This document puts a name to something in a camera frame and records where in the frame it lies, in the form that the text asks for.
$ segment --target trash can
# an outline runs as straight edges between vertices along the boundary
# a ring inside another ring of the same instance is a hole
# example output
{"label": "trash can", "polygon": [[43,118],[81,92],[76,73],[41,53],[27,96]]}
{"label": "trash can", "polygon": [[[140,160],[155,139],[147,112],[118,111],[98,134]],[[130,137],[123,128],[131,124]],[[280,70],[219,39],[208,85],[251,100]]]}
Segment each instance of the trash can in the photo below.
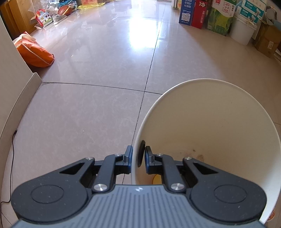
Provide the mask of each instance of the trash can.
{"label": "trash can", "polygon": [[252,25],[239,15],[234,15],[230,30],[230,37],[240,44],[247,45],[257,26]]}
{"label": "trash can", "polygon": [[191,156],[261,186],[267,204],[265,223],[281,186],[281,150],[276,128],[264,108],[246,91],[228,82],[195,79],[164,93],[146,114],[132,158],[132,184],[152,184],[137,153],[144,140],[153,154],[174,160]]}

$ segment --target white bucket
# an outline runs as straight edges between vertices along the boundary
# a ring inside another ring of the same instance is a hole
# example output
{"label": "white bucket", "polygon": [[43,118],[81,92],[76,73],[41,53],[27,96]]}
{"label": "white bucket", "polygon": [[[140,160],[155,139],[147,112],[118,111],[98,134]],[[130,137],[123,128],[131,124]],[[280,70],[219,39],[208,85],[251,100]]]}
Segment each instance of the white bucket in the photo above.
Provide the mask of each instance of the white bucket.
{"label": "white bucket", "polygon": [[230,37],[240,44],[247,45],[254,34],[256,27],[251,23],[245,22],[239,15],[234,16]]}
{"label": "white bucket", "polygon": [[265,223],[281,187],[281,149],[276,128],[264,108],[241,88],[215,79],[174,86],[150,108],[133,149],[132,184],[152,184],[144,160],[136,158],[145,140],[153,154],[203,156],[204,162],[261,186],[267,204]]}

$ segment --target ribbed gray surface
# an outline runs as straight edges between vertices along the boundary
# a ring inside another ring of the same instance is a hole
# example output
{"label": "ribbed gray surface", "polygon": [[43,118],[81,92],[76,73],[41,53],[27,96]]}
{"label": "ribbed gray surface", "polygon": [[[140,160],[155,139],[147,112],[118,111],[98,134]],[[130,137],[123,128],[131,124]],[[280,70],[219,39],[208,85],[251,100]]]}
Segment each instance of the ribbed gray surface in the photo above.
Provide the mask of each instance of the ribbed gray surface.
{"label": "ribbed gray surface", "polygon": [[[114,190],[93,196],[76,217],[52,225],[18,221],[13,228],[223,228],[199,215],[186,197],[172,194],[162,185],[116,185]],[[261,228],[254,222],[239,228]]]}

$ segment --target red plastic bag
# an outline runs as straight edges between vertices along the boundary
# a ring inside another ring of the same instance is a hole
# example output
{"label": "red plastic bag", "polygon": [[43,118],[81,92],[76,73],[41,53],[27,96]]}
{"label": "red plastic bag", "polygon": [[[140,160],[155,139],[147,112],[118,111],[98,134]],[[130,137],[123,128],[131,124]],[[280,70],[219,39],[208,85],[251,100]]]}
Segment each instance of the red plastic bag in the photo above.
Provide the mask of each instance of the red plastic bag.
{"label": "red plastic bag", "polygon": [[45,48],[41,47],[36,39],[27,32],[21,34],[13,41],[23,60],[35,67],[51,66],[55,60],[53,54],[50,54]]}

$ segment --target baseboard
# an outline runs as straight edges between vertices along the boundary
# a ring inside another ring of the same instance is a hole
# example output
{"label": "baseboard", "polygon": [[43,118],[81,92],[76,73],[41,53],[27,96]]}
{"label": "baseboard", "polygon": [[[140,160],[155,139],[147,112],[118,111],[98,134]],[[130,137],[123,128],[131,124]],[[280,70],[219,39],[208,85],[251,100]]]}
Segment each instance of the baseboard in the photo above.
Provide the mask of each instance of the baseboard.
{"label": "baseboard", "polygon": [[0,190],[2,191],[2,182],[5,171],[5,165],[9,150],[12,144],[12,136],[21,121],[21,118],[29,105],[35,92],[41,85],[42,80],[37,73],[30,78],[20,96],[18,97],[12,111],[6,121],[3,132],[0,135]]}

